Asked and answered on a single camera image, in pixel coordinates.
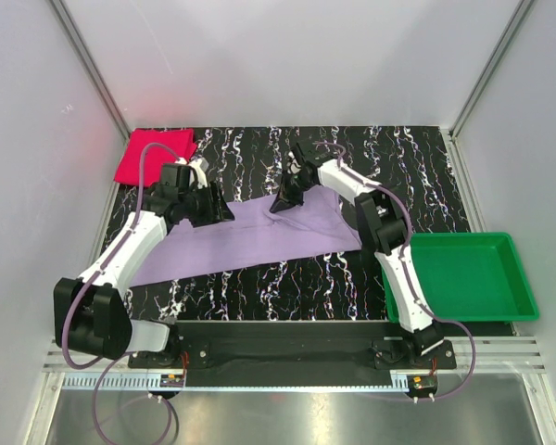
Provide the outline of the lavender t shirt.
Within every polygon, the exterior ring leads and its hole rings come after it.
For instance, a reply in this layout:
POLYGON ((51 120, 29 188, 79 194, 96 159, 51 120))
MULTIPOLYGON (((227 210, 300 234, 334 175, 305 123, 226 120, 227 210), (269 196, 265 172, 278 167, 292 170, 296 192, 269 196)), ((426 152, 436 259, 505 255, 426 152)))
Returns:
POLYGON ((133 286, 242 269, 255 265, 360 249, 337 194, 315 186, 301 207, 270 212, 273 196, 231 202, 235 219, 195 228, 186 220, 146 257, 133 286))

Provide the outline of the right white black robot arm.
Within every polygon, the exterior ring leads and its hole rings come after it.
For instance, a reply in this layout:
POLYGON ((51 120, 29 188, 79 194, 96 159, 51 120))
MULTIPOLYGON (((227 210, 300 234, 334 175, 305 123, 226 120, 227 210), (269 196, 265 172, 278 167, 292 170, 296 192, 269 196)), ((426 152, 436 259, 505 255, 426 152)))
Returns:
POLYGON ((398 323, 405 332, 403 359, 410 366, 423 367, 434 359, 444 335, 413 265, 409 212, 397 195, 354 171, 341 154, 321 152, 320 145, 290 147, 270 212, 301 206, 314 186, 336 192, 354 207, 361 246, 380 263, 398 308, 398 323))

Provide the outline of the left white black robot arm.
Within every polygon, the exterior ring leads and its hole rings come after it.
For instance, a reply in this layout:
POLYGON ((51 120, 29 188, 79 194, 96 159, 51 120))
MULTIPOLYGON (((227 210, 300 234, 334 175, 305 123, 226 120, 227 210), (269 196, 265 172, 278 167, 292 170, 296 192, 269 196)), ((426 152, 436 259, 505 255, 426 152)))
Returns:
POLYGON ((55 340, 68 366, 83 368, 73 361, 74 352, 89 354, 95 362, 139 352, 148 352, 163 367, 180 360, 182 345, 172 337, 171 327, 131 319, 122 299, 148 255, 174 226, 234 219, 207 169, 204 159, 164 164, 157 182, 139 188, 136 211, 101 256, 78 277, 57 282, 55 340))

